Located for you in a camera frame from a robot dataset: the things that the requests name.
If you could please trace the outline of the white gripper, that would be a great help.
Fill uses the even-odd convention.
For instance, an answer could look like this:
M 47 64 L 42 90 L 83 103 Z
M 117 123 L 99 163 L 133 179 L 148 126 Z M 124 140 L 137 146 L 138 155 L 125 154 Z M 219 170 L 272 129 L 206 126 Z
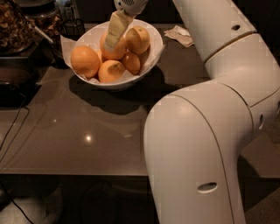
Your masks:
M 113 12 L 104 42 L 104 47 L 108 51 L 113 51 L 123 34 L 127 31 L 133 21 L 133 17 L 138 16 L 144 10 L 148 0 L 114 0 L 118 9 Z

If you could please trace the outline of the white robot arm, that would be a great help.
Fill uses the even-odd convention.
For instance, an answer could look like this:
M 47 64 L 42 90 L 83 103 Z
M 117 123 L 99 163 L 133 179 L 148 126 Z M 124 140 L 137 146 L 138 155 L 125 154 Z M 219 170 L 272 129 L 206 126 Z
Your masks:
M 143 147 L 160 224 L 246 224 L 237 161 L 279 113 L 273 54 L 233 0 L 172 0 L 210 79 L 162 98 Z

